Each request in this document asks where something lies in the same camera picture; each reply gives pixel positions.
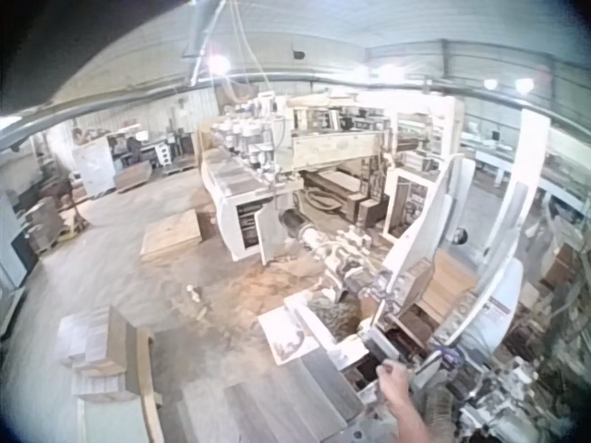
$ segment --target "hand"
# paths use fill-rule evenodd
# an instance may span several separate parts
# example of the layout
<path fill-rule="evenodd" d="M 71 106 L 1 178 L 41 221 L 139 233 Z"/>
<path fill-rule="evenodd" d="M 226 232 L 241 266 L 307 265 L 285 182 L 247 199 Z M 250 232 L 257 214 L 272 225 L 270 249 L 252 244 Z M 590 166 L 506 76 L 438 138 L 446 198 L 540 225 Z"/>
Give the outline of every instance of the hand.
<path fill-rule="evenodd" d="M 392 360 L 384 362 L 376 369 L 380 389 L 386 400 L 390 403 L 390 409 L 394 415 L 413 403 L 408 395 L 408 378 L 406 367 Z"/>

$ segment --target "ceiling light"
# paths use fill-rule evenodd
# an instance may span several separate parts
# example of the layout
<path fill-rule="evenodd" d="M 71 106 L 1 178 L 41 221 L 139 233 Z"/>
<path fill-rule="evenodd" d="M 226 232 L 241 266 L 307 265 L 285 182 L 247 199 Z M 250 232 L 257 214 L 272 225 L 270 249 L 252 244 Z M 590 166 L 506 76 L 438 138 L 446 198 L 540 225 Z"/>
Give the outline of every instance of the ceiling light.
<path fill-rule="evenodd" d="M 18 115 L 9 115 L 8 117 L 0 117 L 0 131 L 7 126 L 10 126 L 20 120 L 22 117 Z"/>
<path fill-rule="evenodd" d="M 356 80 L 368 80 L 369 68 L 365 65 L 359 65 L 353 70 L 353 77 Z"/>
<path fill-rule="evenodd" d="M 230 61 L 223 55 L 212 55 L 208 66 L 214 76 L 225 76 L 230 70 Z"/>
<path fill-rule="evenodd" d="M 499 82 L 494 78 L 487 78 L 486 80 L 484 80 L 484 87 L 487 90 L 495 90 L 497 86 L 499 86 Z"/>
<path fill-rule="evenodd" d="M 382 81 L 402 83 L 404 81 L 404 68 L 392 64 L 384 65 L 376 69 L 378 77 Z"/>
<path fill-rule="evenodd" d="M 136 140 L 137 141 L 148 141 L 150 139 L 150 134 L 148 131 L 139 131 L 136 133 Z"/>
<path fill-rule="evenodd" d="M 527 95 L 534 88 L 534 80 L 531 78 L 519 78 L 515 80 L 515 88 L 521 95 Z"/>

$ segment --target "metal wall panel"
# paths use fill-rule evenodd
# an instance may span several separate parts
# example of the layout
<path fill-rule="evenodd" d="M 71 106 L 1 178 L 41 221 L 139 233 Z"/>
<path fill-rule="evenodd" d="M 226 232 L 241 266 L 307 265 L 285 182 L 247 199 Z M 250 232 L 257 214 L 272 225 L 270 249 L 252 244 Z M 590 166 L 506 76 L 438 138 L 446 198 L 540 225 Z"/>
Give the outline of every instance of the metal wall panel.
<path fill-rule="evenodd" d="M 197 130 L 201 120 L 215 115 L 218 115 L 218 105 L 213 89 L 194 90 L 153 102 L 117 106 L 98 113 L 82 115 L 75 121 L 69 120 L 50 128 L 48 142 L 60 164 L 73 171 L 76 169 L 72 157 L 72 150 L 76 147 L 72 138 L 74 127 L 85 131 L 106 129 L 115 132 L 129 121 L 136 120 L 143 130 L 149 131 L 152 138 L 157 138 L 165 133 L 171 118 L 175 119 L 177 128 L 182 127 L 186 132 L 193 132 Z"/>

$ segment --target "concrete floor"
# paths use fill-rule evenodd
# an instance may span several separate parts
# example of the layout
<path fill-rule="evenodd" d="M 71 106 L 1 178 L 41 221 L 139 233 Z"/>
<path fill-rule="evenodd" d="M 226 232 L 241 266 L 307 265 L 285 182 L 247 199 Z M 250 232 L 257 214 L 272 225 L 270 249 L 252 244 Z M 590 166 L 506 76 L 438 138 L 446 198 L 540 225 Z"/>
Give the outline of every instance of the concrete floor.
<path fill-rule="evenodd" d="M 474 254 L 487 240 L 502 194 L 486 175 L 476 176 L 461 223 Z M 202 244 L 142 263 L 145 226 L 191 208 L 199 214 Z M 155 332 L 153 376 L 163 395 L 167 441 L 237 442 L 223 388 L 274 365 L 257 315 L 316 282 L 321 267 L 302 269 L 304 262 L 295 260 L 263 268 L 258 257 L 232 262 L 211 225 L 214 207 L 197 171 L 89 201 L 80 210 L 91 227 L 44 255 L 27 281 L 28 299 L 2 367 L 0 404 L 9 424 L 27 442 L 76 441 L 71 373 L 54 360 L 55 334 L 61 317 L 111 304 L 135 326 Z M 199 287 L 208 307 L 201 320 L 188 284 Z"/>

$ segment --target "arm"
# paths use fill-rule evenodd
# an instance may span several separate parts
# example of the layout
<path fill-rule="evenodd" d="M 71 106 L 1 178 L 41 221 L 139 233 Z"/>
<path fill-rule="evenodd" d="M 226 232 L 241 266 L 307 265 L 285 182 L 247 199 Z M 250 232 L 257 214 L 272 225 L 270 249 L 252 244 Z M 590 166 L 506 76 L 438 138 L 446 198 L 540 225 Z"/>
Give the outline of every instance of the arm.
<path fill-rule="evenodd" d="M 398 420 L 401 443 L 428 443 L 428 430 L 408 395 L 406 368 L 386 360 L 377 369 L 380 389 Z"/>

